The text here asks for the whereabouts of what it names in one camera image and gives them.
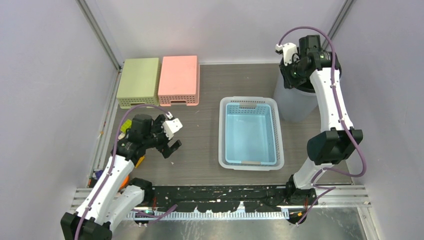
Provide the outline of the pale green perforated basket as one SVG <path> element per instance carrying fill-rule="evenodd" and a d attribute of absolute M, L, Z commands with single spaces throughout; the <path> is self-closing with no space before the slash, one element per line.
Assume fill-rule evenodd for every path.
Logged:
<path fill-rule="evenodd" d="M 128 58 L 124 61 L 116 94 L 119 107 L 139 104 L 159 105 L 158 88 L 161 62 L 153 58 Z"/>

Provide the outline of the pink perforated basket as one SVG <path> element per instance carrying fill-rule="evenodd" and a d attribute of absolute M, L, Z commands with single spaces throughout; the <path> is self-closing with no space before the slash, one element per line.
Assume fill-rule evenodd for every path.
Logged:
<path fill-rule="evenodd" d="M 158 87 L 159 104 L 197 106 L 200 101 L 200 64 L 196 55 L 165 56 Z"/>

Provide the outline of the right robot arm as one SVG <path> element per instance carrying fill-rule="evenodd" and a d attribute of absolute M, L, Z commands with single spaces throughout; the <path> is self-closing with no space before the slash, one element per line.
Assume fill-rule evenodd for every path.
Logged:
<path fill-rule="evenodd" d="M 307 159 L 286 183 L 285 198 L 299 205 L 314 197 L 314 184 L 335 165 L 347 160 L 363 139 L 347 113 L 340 89 L 341 66 L 334 51 L 321 46 L 319 35 L 307 35 L 299 44 L 278 43 L 276 53 L 282 56 L 279 69 L 287 90 L 316 97 L 320 114 L 320 133 L 306 146 Z"/>

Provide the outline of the light blue basket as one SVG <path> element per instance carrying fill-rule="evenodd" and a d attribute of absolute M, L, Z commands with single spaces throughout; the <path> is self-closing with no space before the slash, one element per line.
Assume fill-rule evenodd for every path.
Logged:
<path fill-rule="evenodd" d="M 272 109 L 269 104 L 225 106 L 225 160 L 231 164 L 277 163 Z"/>

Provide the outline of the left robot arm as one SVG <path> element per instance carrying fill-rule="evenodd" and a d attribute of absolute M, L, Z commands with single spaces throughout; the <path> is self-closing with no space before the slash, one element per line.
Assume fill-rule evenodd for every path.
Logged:
<path fill-rule="evenodd" d="M 66 240 L 110 240 L 130 211 L 148 207 L 154 199 L 152 183 L 134 178 L 117 196 L 124 180 L 144 160 L 148 149 L 156 149 L 166 159 L 182 144 L 169 142 L 183 125 L 178 118 L 160 114 L 153 119 L 137 114 L 130 127 L 119 134 L 106 168 L 89 195 L 74 213 L 66 212 L 60 225 Z"/>

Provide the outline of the black grey round bin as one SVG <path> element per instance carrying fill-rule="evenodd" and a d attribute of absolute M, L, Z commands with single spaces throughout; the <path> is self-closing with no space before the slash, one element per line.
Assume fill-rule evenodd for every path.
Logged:
<path fill-rule="evenodd" d="M 338 84 L 340 64 L 336 55 L 328 52 L 310 53 L 290 64 L 298 74 L 309 78 L 310 89 L 284 88 L 280 72 L 274 92 L 280 117 L 289 122 L 304 120 L 316 107 L 324 121 L 343 119 Z"/>

